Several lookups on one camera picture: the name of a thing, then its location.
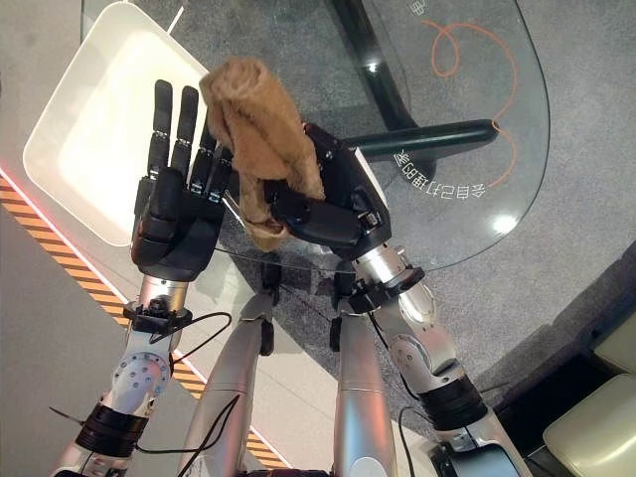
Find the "silver robot arm segment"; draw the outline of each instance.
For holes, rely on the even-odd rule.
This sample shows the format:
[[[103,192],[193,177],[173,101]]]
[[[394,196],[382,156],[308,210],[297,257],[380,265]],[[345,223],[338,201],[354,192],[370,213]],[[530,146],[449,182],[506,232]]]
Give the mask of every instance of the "silver robot arm segment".
[[[100,398],[78,437],[62,454],[53,477],[124,475],[154,402],[170,380],[170,353],[177,347],[179,332],[165,339],[157,337],[166,317],[187,319],[183,308],[187,287],[186,282],[144,276],[139,301],[127,308],[143,311],[145,326],[130,324],[110,391]]]
[[[441,444],[433,464],[460,476],[532,477],[492,409],[481,400],[457,360],[448,333],[436,321],[435,302],[403,249],[383,244],[354,260],[359,294],[379,286],[398,290],[374,311],[391,359],[415,393]]]

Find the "robotic hand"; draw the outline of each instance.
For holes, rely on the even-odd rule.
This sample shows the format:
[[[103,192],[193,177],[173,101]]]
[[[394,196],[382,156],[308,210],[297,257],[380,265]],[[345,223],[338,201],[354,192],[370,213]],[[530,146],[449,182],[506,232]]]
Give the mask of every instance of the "robotic hand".
[[[346,324],[362,314],[374,320],[384,333],[392,361],[434,428],[439,445],[429,457],[438,475],[531,477],[498,418],[466,376],[450,336],[436,322],[433,297],[422,283],[423,271],[409,263],[403,248],[387,245],[392,235],[389,210],[364,156],[318,126],[307,124],[305,132],[316,147],[326,201],[308,200],[279,183],[268,186],[267,198],[273,215],[295,236],[330,246],[352,260],[358,280],[339,305],[343,311],[333,321],[337,329],[332,328],[332,344],[335,341],[342,353],[343,346],[361,347],[364,327],[358,326],[352,335],[354,325],[349,324],[345,335]],[[373,353],[370,350],[373,346],[361,351],[360,363],[363,353]],[[374,475],[393,475],[395,454],[381,445],[387,437],[393,443],[390,425],[386,431],[360,430],[360,416],[365,415],[361,408],[368,406],[372,414],[381,407],[359,388],[375,383],[376,391],[381,391],[380,374],[377,370],[360,374],[360,368],[347,368],[352,359],[341,360],[335,474],[364,475],[369,468],[357,470],[359,462],[374,456],[378,469],[385,472]],[[383,425],[376,420],[369,429]]]
[[[184,308],[188,283],[212,257],[232,171],[232,154],[204,127],[187,182],[198,101],[197,91],[184,87],[168,165],[172,86],[162,80],[155,84],[148,174],[139,181],[130,251],[144,277],[138,301],[124,306],[131,321],[126,348],[112,373],[110,391],[100,398],[53,476],[123,476],[153,404],[172,375],[171,353],[180,330],[192,322]]]

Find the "floor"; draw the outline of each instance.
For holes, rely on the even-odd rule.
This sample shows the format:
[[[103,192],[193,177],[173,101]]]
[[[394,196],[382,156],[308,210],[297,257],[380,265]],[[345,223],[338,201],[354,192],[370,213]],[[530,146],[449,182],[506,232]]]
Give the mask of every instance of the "floor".
[[[170,25],[181,5],[179,1],[138,3],[164,28]],[[636,74],[636,60],[631,55],[636,49],[636,5],[629,0],[611,4],[600,0],[522,0],[519,3],[535,41],[551,99],[551,154],[543,187],[528,215],[507,238],[470,260],[431,271],[426,278],[438,300],[439,319],[455,338],[460,357],[478,388],[498,386],[486,394],[490,403],[511,398],[531,384],[528,377],[537,379],[545,363],[550,363],[561,350],[580,339],[581,329],[606,318],[603,313],[609,309],[608,303],[630,287],[634,289],[634,278],[629,270],[633,270],[631,265],[635,261],[630,250],[636,230],[636,217],[632,213],[636,197],[631,194],[636,172],[632,157],[636,139],[630,132],[636,116],[636,87],[631,80]],[[24,2],[0,0],[0,8],[8,12],[0,18],[0,167],[27,189],[44,212],[55,218],[56,224],[74,238],[76,245],[124,294],[133,296],[138,274],[130,266],[125,250],[113,252],[105,243],[95,240],[64,210],[29,184],[22,169],[20,158],[26,138],[80,39],[79,2],[55,5],[33,2],[31,8],[24,5]],[[184,23],[177,24],[175,32],[190,25],[188,19],[197,15],[200,8],[200,2],[187,2]],[[194,35],[195,32],[182,31],[181,34]],[[29,243],[11,221],[4,213],[0,216],[2,380],[30,389],[29,382],[21,382],[6,371],[9,370],[7,358],[19,356],[20,350],[8,346],[9,341],[4,337],[14,333],[29,343],[30,326],[48,325],[49,316],[62,321],[69,313],[69,303],[86,320],[96,322],[103,316],[90,307],[72,282],[59,277],[62,273],[48,264],[46,256],[38,253],[37,246]],[[236,287],[219,288],[218,282],[215,286],[214,273],[209,271],[189,295],[193,311],[198,311],[196,308],[209,310],[211,306],[231,307],[237,311],[242,297],[248,296],[250,285],[256,285],[249,262],[232,263],[223,255],[216,260],[217,269],[230,269],[235,274]],[[42,280],[45,276],[56,278],[55,289]],[[331,459],[330,444],[325,442],[331,439],[335,398],[332,376],[337,371],[338,359],[326,346],[332,312],[324,278],[324,274],[316,272],[286,270],[287,299],[283,297],[277,315],[280,354],[275,361],[263,361],[258,385],[261,397],[254,406],[254,425],[260,426],[292,463],[303,467],[324,468],[325,462]],[[46,315],[42,314],[43,309],[47,310]],[[21,321],[24,327],[14,327],[13,324]],[[54,356],[53,349],[68,346],[66,338],[71,332],[69,329],[63,333],[63,330],[60,328],[51,335],[58,336],[53,345],[54,340],[39,337],[42,341],[37,342],[37,346],[43,349],[48,346],[49,356]],[[109,363],[117,356],[116,349],[99,346],[101,340],[95,336],[95,330],[103,342],[119,343],[115,329],[108,330],[105,324],[97,328],[91,326],[78,334],[81,339],[73,344],[73,349],[78,350],[77,356],[86,356],[91,349],[100,350],[98,359],[91,364],[95,366],[94,371],[78,366],[81,360],[74,363],[74,367],[78,367],[75,383],[82,386],[71,393],[71,397],[66,394],[59,397],[73,408],[69,410],[78,413],[88,409],[92,397],[104,386],[98,379],[92,381],[91,375],[107,376]],[[212,331],[200,330],[203,334]],[[195,336],[185,336],[184,349],[197,341]],[[209,370],[219,346],[220,343],[200,356],[197,364],[204,372]],[[74,359],[73,353],[60,355],[60,359],[65,356],[67,361]],[[381,361],[395,415],[407,397],[382,353]],[[47,393],[66,392],[69,388],[57,386],[63,381],[56,381],[62,379],[59,370],[63,365],[54,362],[50,369],[43,370],[42,362],[37,356],[29,357],[27,364],[32,367],[29,376],[43,380],[42,387]],[[294,371],[299,369],[303,370],[304,379]],[[329,390],[325,397],[313,396],[312,385],[315,386],[316,380]],[[165,405],[167,409],[179,408],[190,415],[194,403],[188,401],[185,394],[181,395],[182,391],[171,390]],[[28,425],[24,428],[47,429],[43,431],[46,432],[43,440],[56,442],[56,446],[46,446],[47,451],[39,453],[41,458],[24,462],[18,457],[21,448],[9,446],[6,432],[10,419],[3,412],[3,471],[6,470],[7,475],[43,474],[59,454],[62,441],[66,442],[73,431],[67,422],[48,416],[46,405],[51,403],[50,399],[49,404],[45,403],[46,399],[31,403],[19,396],[16,390],[3,386],[3,409],[8,408],[5,402],[15,402],[12,412],[26,419],[24,422]],[[281,405],[281,396],[290,400],[284,400],[285,405]],[[32,399],[37,397],[41,398],[42,393],[32,393]],[[38,413],[30,411],[37,405],[44,407]],[[186,425],[184,419],[168,411],[161,415],[165,420],[157,421],[158,428],[174,429],[174,433],[170,433],[168,442],[157,442],[157,445],[171,445],[174,440],[181,440],[180,433],[185,431]],[[294,425],[279,425],[285,421]],[[299,422],[304,422],[303,428],[311,433],[310,452],[296,437],[295,424]],[[407,424],[424,430],[415,421]],[[59,435],[66,437],[61,441],[56,438]],[[157,435],[157,438],[166,437],[160,431]],[[23,434],[20,438],[14,442],[30,441],[29,435]],[[410,440],[417,441],[414,435]],[[155,464],[157,473],[153,475],[166,472],[159,461],[140,462],[144,472],[139,475],[146,475],[146,469],[150,468],[146,466]],[[20,467],[13,467],[21,464],[29,472],[17,472],[15,469]]]

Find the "beige chair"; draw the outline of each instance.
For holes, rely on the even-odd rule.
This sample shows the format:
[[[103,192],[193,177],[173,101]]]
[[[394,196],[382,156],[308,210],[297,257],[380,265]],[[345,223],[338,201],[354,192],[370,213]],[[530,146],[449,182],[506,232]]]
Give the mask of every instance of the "beige chair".
[[[544,442],[578,477],[636,476],[636,377],[612,378],[553,422]]]
[[[612,368],[636,375],[636,313],[605,338],[594,354]]]

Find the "orange curved line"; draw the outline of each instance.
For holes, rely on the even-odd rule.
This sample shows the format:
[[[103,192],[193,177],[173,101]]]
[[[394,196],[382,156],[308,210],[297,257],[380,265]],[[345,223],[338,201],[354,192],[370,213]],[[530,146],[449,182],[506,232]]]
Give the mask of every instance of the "orange curved line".
[[[441,25],[431,20],[425,20],[425,19],[422,20],[421,23],[423,23],[424,25],[429,25],[437,30],[437,36],[435,37],[435,40],[433,41],[433,44],[430,47],[430,64],[433,68],[433,71],[435,72],[436,75],[438,75],[441,78],[452,77],[453,75],[455,75],[455,73],[457,73],[457,70],[459,70],[459,63],[461,59],[459,55],[459,46],[457,45],[457,41],[455,40],[455,37],[453,37],[450,34],[450,30],[451,30],[449,28],[450,26],[444,28]],[[453,59],[454,59],[453,66],[451,67],[450,70],[446,72],[442,72],[437,67],[437,44],[441,37],[446,37],[450,41],[450,45],[452,46],[452,49],[453,49]]]
[[[422,20],[421,23],[422,23],[422,25],[427,25],[427,26],[433,27],[433,28],[435,28],[437,30],[437,36],[435,37],[435,40],[434,40],[433,45],[431,47],[430,62],[431,62],[431,66],[432,66],[433,71],[435,72],[435,74],[438,75],[441,78],[450,77],[450,76],[454,75],[457,72],[457,70],[459,69],[459,63],[460,63],[459,47],[457,46],[457,42],[456,42],[455,38],[453,37],[453,35],[451,33],[456,28],[467,28],[469,30],[473,30],[473,31],[478,32],[478,33],[480,33],[482,35],[485,35],[490,40],[495,42],[495,44],[499,48],[502,49],[502,51],[504,52],[504,55],[506,55],[506,57],[508,58],[508,61],[510,62],[510,67],[511,67],[512,76],[513,76],[512,77],[512,85],[511,85],[511,88],[510,88],[510,94],[508,95],[508,98],[507,98],[506,102],[504,103],[502,108],[499,110],[499,112],[497,112],[493,116],[493,118],[492,118],[492,126],[510,144],[510,148],[511,148],[511,151],[512,151],[512,158],[510,160],[510,164],[508,165],[508,168],[506,169],[506,171],[504,171],[504,173],[497,180],[495,180],[492,183],[488,184],[488,187],[496,187],[499,184],[501,184],[502,182],[504,182],[508,178],[508,176],[510,176],[510,173],[512,172],[512,170],[515,167],[515,164],[517,163],[517,145],[515,144],[515,141],[514,141],[512,135],[506,129],[503,129],[503,128],[499,127],[499,124],[497,124],[497,119],[502,117],[508,111],[508,109],[510,108],[510,106],[512,106],[512,104],[514,102],[515,95],[517,94],[517,86],[518,86],[519,81],[518,81],[517,64],[515,63],[515,58],[513,57],[513,54],[511,53],[510,48],[508,48],[508,45],[506,45],[502,39],[500,39],[497,35],[495,35],[490,30],[486,30],[483,27],[479,27],[477,25],[473,25],[472,23],[450,23],[450,24],[446,25],[445,27],[442,27],[439,24],[437,24],[437,23],[435,23],[435,22],[433,22],[431,20],[426,20],[426,19]],[[441,72],[439,70],[439,68],[437,67],[436,50],[437,50],[439,39],[441,37],[446,37],[451,42],[451,45],[453,47],[453,56],[454,56],[455,61],[453,63],[453,67],[447,72]]]

